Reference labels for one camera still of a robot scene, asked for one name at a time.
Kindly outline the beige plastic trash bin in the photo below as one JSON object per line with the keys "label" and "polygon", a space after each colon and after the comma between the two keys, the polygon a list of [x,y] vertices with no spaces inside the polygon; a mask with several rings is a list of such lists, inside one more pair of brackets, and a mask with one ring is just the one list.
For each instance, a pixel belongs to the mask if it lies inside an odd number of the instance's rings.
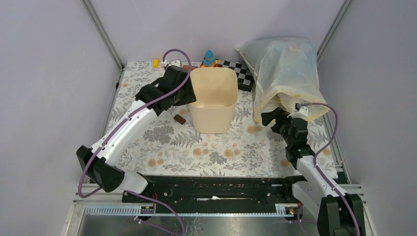
{"label": "beige plastic trash bin", "polygon": [[221,134],[229,130],[238,101],[237,74],[224,67],[203,67],[191,71],[196,102],[189,104],[197,132]]}

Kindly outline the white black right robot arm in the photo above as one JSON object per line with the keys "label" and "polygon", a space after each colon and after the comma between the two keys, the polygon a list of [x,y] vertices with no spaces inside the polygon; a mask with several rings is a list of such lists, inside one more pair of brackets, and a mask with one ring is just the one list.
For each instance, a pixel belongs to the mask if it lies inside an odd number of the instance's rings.
{"label": "white black right robot arm", "polygon": [[286,158],[304,179],[284,186],[284,200],[298,200],[315,216],[318,234],[321,236],[364,236],[366,234],[363,202],[358,194],[350,194],[331,178],[318,163],[318,152],[308,144],[308,128],[305,118],[307,105],[296,107],[288,113],[278,107],[262,113],[262,124],[275,124],[274,133],[280,134],[286,143]]}

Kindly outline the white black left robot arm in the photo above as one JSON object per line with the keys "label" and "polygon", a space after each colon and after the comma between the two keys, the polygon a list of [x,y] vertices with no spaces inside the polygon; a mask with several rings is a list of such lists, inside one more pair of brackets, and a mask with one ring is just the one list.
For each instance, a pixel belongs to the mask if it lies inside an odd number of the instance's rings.
{"label": "white black left robot arm", "polygon": [[140,174],[116,167],[118,159],[136,136],[163,111],[196,101],[190,74],[169,65],[162,77],[141,87],[130,108],[116,125],[91,147],[80,146],[76,152],[83,172],[107,193],[116,189],[134,192],[140,202],[152,197],[148,180]]}

